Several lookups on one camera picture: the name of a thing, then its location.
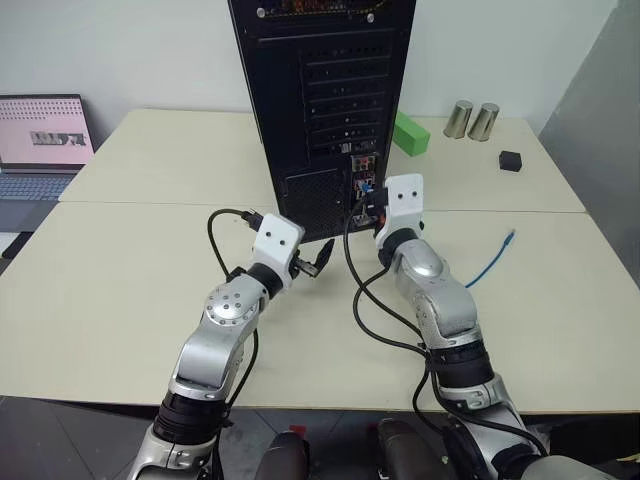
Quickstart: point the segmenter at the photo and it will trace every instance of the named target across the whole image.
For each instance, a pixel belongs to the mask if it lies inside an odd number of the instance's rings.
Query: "gray floor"
[[[410,414],[234,409],[221,442],[227,480],[253,479],[276,433],[304,426],[312,479],[376,479],[367,430],[393,416],[430,432]],[[149,422],[40,400],[0,399],[0,478],[124,480]]]

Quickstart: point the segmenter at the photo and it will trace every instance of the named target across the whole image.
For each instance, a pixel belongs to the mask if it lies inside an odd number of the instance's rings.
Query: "black computer case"
[[[337,235],[385,177],[415,0],[229,7],[280,213],[304,241]]]

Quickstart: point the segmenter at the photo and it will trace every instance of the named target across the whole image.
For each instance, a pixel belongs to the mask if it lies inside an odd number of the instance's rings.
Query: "ventilation grille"
[[[286,179],[286,215],[304,226],[305,241],[333,236],[344,222],[344,178],[337,170]]]
[[[258,0],[265,17],[354,14],[375,11],[389,0]]]
[[[390,45],[304,51],[301,68],[310,158],[374,153],[391,100]]]

